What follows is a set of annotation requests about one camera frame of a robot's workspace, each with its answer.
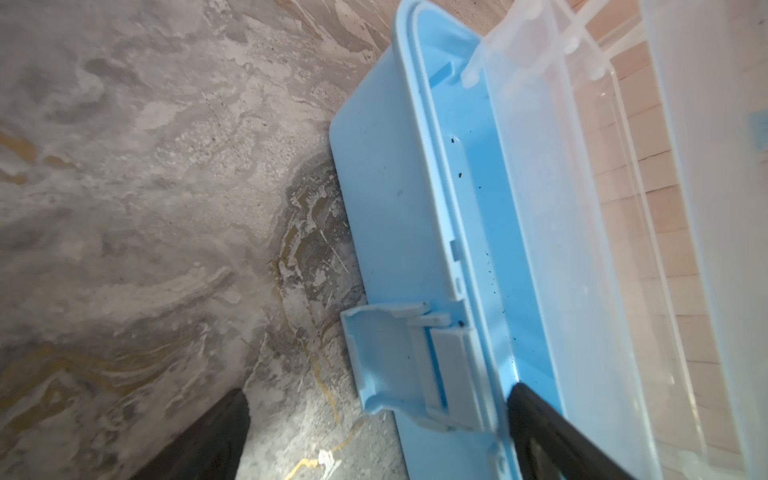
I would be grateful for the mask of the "blue plastic tool box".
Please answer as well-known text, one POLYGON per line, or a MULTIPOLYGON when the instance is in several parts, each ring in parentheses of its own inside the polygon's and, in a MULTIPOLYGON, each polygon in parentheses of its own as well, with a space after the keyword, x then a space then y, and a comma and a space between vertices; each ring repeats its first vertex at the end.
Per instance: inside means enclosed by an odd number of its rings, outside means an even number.
POLYGON ((523 479, 518 382, 631 479, 766 477, 765 2, 404 1, 330 145, 410 478, 523 479))

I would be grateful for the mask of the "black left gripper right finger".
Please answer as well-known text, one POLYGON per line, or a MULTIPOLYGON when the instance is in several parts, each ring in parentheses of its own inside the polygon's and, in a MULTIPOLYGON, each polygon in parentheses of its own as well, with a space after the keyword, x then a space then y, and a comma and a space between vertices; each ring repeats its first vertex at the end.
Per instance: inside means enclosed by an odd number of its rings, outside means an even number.
POLYGON ((524 383, 512 388, 507 409, 523 479, 632 477, 524 383))

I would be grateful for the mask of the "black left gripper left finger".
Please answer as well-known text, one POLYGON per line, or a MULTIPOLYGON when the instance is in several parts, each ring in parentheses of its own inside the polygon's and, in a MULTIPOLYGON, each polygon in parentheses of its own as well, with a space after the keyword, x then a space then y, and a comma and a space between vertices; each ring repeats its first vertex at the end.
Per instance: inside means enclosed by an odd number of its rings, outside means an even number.
POLYGON ((132 477, 233 480, 250 424, 244 392, 232 389, 132 477))

